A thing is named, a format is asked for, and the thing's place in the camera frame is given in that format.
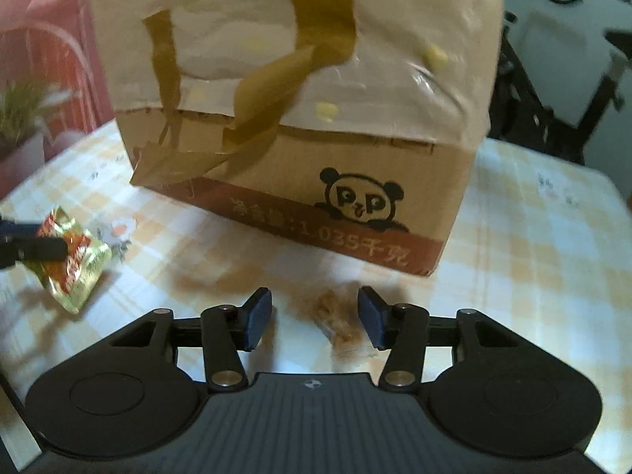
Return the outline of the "gold foil snack packet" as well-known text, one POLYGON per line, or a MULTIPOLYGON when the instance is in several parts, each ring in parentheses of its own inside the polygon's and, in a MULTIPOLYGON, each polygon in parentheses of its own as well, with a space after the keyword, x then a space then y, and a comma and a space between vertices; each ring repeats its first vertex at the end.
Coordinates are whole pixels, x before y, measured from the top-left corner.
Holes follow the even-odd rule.
POLYGON ((36 236, 65 241, 68 252, 63 260, 27 261, 26 267, 64 310, 77 316, 110 263, 110 246, 60 207, 50 211, 36 236))

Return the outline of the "small brown snack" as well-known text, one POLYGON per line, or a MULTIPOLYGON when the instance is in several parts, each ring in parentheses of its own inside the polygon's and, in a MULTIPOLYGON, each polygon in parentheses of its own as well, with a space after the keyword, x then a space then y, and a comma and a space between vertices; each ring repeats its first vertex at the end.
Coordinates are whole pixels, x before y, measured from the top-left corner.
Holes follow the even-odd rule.
POLYGON ((328 290, 318 296, 310 309, 310 318, 331 344, 335 362, 363 362, 375 355, 357 313, 357 304, 328 290))

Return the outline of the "checkered floral tablecloth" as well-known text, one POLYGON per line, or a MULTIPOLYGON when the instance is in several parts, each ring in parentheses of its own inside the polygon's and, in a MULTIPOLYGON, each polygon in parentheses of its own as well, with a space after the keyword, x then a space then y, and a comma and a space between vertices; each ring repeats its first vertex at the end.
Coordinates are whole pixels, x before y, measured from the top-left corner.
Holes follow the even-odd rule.
POLYGON ((435 316, 483 311, 581 370, 603 398, 589 454, 613 473, 631 465, 631 216, 613 183, 525 149, 480 148, 432 275, 408 275, 402 241, 363 239, 347 224, 294 224, 283 204, 231 195, 218 216, 130 184, 115 124, 78 142, 4 199, 20 220, 65 209, 124 255, 78 317, 24 267, 1 275, 1 367, 24 394, 39 375, 156 307, 194 317, 269 288, 271 334, 251 371, 378 373, 385 355, 362 333, 339 338, 312 319, 327 293, 353 305, 370 285, 390 303, 435 316))

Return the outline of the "printed room backdrop curtain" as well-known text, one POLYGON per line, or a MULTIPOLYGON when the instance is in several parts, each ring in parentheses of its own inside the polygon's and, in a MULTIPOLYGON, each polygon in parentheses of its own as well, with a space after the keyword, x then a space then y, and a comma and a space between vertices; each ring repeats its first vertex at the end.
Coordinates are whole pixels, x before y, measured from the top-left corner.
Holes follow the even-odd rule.
POLYGON ((53 112, 32 137, 1 142, 1 195, 113 120, 89 0, 1 0, 1 82, 40 81, 53 112))

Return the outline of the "cardboard box with plastic liner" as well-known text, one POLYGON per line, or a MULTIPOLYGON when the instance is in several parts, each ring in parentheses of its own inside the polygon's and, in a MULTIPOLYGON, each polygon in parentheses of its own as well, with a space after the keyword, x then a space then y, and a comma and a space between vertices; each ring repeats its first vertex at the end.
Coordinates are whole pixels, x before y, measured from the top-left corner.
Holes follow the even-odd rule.
POLYGON ((89 0, 135 186, 408 274, 489 131, 504 0, 89 0))

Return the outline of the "black exercise bike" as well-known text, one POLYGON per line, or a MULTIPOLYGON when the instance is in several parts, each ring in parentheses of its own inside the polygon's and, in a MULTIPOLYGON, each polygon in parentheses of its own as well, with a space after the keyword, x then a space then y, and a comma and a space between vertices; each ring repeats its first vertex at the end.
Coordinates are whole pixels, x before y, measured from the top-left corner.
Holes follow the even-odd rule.
POLYGON ((582 165, 630 78, 630 0, 504 0, 489 134, 582 165))

